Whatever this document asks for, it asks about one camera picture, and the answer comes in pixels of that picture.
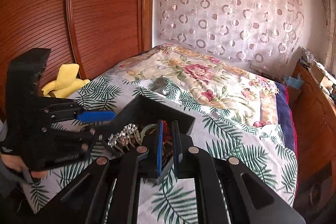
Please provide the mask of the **person's left hand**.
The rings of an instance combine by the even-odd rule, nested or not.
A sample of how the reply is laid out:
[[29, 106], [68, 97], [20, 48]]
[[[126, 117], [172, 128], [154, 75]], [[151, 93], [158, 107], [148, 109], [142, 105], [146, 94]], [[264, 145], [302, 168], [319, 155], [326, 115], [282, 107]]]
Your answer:
[[[29, 169], [20, 156], [1, 154], [1, 161], [7, 168], [15, 170], [19, 173]], [[33, 178], [45, 178], [48, 175], [48, 171], [44, 170], [35, 172], [31, 170], [30, 174]]]

